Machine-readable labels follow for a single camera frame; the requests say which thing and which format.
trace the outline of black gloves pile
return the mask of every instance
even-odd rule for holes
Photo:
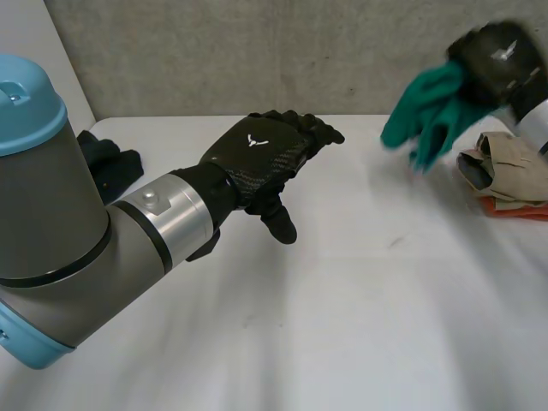
[[[292,244],[297,231],[279,194],[307,160],[344,137],[312,114],[253,113],[225,133],[200,163],[221,168],[236,191],[235,208],[260,216],[271,234]]]
[[[121,152],[111,140],[98,140],[89,131],[82,131],[77,140],[103,204],[117,200],[143,176],[138,152]]]

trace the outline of concrete wall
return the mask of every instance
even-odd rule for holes
[[[98,119],[378,114],[471,27],[545,0],[45,0]]]

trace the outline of table surface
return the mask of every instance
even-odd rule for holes
[[[548,403],[548,226],[485,217],[455,173],[385,152],[386,116],[324,116],[347,142],[283,193],[277,244],[235,212],[51,368],[0,350],[2,411],[539,410]],[[117,118],[92,131],[143,157],[141,186],[195,164],[239,117]]]

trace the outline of glove finger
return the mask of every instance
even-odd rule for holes
[[[293,244],[297,240],[297,229],[280,200],[279,194],[283,189],[282,184],[269,189],[268,194],[258,194],[253,203],[246,208],[246,213],[260,215],[260,221],[282,244]]]
[[[311,129],[313,143],[308,152],[308,159],[313,158],[318,152],[331,143],[342,144],[344,137],[332,126],[326,125],[321,120]]]
[[[283,122],[286,122],[288,125],[296,129],[297,131],[301,130],[301,124],[299,123],[299,115],[293,110],[288,110],[282,114]]]
[[[267,111],[266,113],[263,113],[260,116],[264,118],[270,118],[271,120],[278,120],[279,122],[283,122],[282,115],[276,110]]]
[[[297,241],[297,228],[291,221],[288,210],[282,205],[281,201],[280,207],[274,214],[261,216],[260,221],[265,223],[272,236],[282,244],[289,245]]]

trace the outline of glove logo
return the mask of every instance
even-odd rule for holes
[[[249,141],[249,146],[250,147],[262,146],[264,144],[268,144],[268,141],[255,141],[254,139],[251,138],[251,134],[247,135],[247,141]]]
[[[516,44],[517,44],[517,40],[514,43],[512,43],[507,50],[499,49],[495,51],[493,54],[491,54],[491,58],[493,60],[500,60],[502,62],[506,62],[514,54],[514,49]]]

